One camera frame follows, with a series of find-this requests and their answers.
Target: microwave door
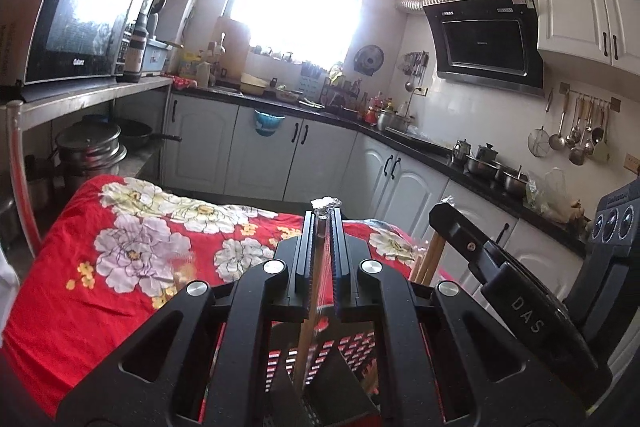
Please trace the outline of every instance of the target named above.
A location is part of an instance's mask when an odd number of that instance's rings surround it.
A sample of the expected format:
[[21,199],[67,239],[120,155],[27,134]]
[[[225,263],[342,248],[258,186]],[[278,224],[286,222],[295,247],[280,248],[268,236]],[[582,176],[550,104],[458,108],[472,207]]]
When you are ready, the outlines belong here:
[[131,0],[44,0],[25,84],[111,76]]

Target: red floral blanket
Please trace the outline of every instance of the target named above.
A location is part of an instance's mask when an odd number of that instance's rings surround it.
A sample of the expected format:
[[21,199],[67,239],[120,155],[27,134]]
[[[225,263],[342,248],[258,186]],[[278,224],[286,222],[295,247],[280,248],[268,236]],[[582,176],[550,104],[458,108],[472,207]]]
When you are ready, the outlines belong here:
[[[237,280],[271,259],[278,241],[300,235],[302,224],[302,216],[181,198],[134,178],[94,178],[47,234],[4,330],[4,355],[53,417],[65,394],[176,285]],[[379,221],[347,221],[344,229],[408,276],[413,248],[401,232]]]

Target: kettle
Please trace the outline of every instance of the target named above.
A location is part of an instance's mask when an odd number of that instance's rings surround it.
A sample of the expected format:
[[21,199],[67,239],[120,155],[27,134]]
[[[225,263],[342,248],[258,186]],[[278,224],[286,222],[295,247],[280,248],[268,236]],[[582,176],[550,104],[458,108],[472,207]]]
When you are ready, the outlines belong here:
[[491,163],[496,159],[498,152],[494,150],[494,146],[488,143],[486,147],[484,145],[478,146],[478,151],[476,152],[476,160],[480,160],[486,163]]
[[451,161],[457,165],[464,165],[466,157],[471,154],[471,146],[466,140],[458,140],[451,150]]

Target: cabinet door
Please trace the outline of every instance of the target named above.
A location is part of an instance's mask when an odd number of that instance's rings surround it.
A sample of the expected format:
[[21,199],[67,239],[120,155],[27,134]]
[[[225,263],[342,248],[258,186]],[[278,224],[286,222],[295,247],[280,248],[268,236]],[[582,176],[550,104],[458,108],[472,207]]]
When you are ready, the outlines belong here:
[[640,74],[640,0],[604,0],[611,29],[612,64]]
[[167,133],[181,142],[164,144],[166,187],[222,194],[238,106],[172,95]]
[[[509,225],[500,238],[500,245],[505,244],[516,225],[516,217],[507,214],[494,204],[452,181],[444,189],[442,199],[447,197],[453,198],[453,205],[460,214],[494,241],[498,238],[505,225]],[[433,229],[429,229],[427,234],[430,238],[433,234]],[[467,265],[466,259],[455,248],[447,244],[442,252],[438,269],[445,272],[452,280],[457,281],[469,295],[473,295],[480,283],[471,275]]]
[[611,63],[604,0],[538,0],[538,48]]
[[254,112],[251,107],[238,111],[225,194],[282,201],[302,118],[287,116],[274,134],[261,136]]
[[447,177],[398,153],[388,171],[391,179],[376,211],[376,219],[396,225],[413,237],[422,237],[429,224],[429,211],[440,201]]
[[356,135],[351,129],[305,120],[293,156],[285,201],[336,197]]
[[374,217],[386,184],[391,179],[389,173],[396,155],[391,147],[358,134],[339,192],[342,211],[348,219]]

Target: blue container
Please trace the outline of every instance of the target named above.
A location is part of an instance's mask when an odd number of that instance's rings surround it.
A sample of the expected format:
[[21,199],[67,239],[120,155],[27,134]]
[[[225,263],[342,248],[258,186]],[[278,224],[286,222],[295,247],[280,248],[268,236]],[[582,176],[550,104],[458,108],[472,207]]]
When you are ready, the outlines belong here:
[[254,110],[255,132],[260,136],[271,136],[280,127],[284,116],[275,116],[265,112]]

